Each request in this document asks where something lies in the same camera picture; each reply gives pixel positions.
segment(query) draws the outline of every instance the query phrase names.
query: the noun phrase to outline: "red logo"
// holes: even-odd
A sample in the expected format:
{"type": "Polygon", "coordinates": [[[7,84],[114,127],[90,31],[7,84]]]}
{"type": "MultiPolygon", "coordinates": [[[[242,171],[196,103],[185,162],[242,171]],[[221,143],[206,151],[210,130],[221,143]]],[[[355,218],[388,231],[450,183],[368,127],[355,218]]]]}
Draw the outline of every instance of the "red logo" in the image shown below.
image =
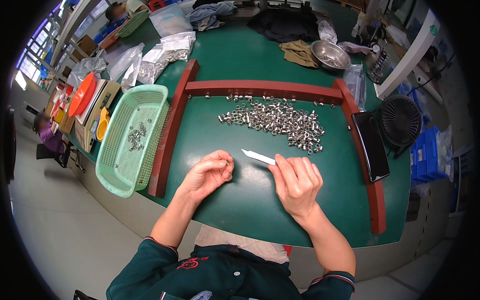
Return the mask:
{"type": "MultiPolygon", "coordinates": [[[[203,261],[207,259],[208,259],[208,256],[200,258],[200,260],[203,260],[203,261]]],[[[178,266],[177,270],[180,268],[184,268],[184,269],[196,268],[198,266],[197,260],[198,260],[198,257],[189,258],[186,261],[184,261],[180,266],[178,266]]]]}

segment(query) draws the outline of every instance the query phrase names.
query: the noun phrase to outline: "knife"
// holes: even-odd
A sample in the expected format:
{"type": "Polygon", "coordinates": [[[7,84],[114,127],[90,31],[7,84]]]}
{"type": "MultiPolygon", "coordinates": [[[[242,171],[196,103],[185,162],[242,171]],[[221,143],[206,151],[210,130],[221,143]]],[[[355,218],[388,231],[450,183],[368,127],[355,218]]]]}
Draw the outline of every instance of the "knife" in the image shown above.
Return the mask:
{"type": "Polygon", "coordinates": [[[276,165],[275,160],[272,159],[272,158],[266,157],[265,155],[258,154],[254,151],[249,151],[249,150],[244,150],[244,149],[241,149],[241,150],[248,157],[251,157],[251,158],[256,159],[256,160],[260,160],[261,162],[264,162],[264,163],[269,164],[269,165],[276,165]]]}

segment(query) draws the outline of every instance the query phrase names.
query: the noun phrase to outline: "black fan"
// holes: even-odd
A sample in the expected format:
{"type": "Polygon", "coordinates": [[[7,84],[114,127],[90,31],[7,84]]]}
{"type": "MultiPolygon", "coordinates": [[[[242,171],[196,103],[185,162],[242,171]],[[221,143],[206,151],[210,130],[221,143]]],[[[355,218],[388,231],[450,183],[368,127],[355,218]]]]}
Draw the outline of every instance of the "black fan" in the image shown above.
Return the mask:
{"type": "Polygon", "coordinates": [[[393,95],[380,106],[380,116],[380,127],[385,138],[396,147],[396,159],[410,148],[420,134],[420,111],[407,96],[393,95]]]}

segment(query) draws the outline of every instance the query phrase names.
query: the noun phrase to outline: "hand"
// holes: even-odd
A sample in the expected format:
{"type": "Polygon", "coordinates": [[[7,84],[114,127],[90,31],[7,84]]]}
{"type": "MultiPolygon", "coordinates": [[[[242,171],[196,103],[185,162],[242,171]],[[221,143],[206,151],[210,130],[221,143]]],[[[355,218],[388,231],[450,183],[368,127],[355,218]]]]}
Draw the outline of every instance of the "hand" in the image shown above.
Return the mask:
{"type": "Polygon", "coordinates": [[[268,169],[283,207],[297,222],[308,218],[318,206],[315,197],[324,183],[317,166],[306,157],[285,159],[277,154],[275,161],[278,166],[268,165],[268,169]]]}
{"type": "Polygon", "coordinates": [[[186,193],[198,205],[224,182],[232,180],[234,167],[233,158],[227,151],[217,150],[205,155],[187,173],[177,192],[186,193]]]}

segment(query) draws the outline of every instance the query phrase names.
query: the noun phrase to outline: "red wooden frame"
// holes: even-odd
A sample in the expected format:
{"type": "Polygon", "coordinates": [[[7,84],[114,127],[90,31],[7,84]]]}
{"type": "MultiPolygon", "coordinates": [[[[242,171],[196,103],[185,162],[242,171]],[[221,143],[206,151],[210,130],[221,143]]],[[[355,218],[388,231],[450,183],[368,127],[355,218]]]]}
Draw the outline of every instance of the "red wooden frame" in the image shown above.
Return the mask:
{"type": "MultiPolygon", "coordinates": [[[[227,96],[252,95],[270,96],[276,98],[301,99],[318,101],[325,104],[340,105],[353,129],[352,114],[359,112],[355,100],[342,79],[335,79],[331,88],[309,84],[295,84],[263,80],[215,80],[194,81],[200,65],[197,60],[190,60],[180,77],[177,89],[170,103],[167,118],[158,142],[155,159],[148,185],[148,193],[152,196],[163,198],[167,187],[168,171],[172,159],[173,148],[180,128],[181,118],[187,105],[188,96],[227,96]]],[[[370,207],[370,226],[372,233],[380,234],[385,231],[385,203],[382,182],[370,182],[367,163],[360,138],[356,130],[352,130],[353,140],[360,157],[363,176],[367,187],[368,202],[370,207]]]]}

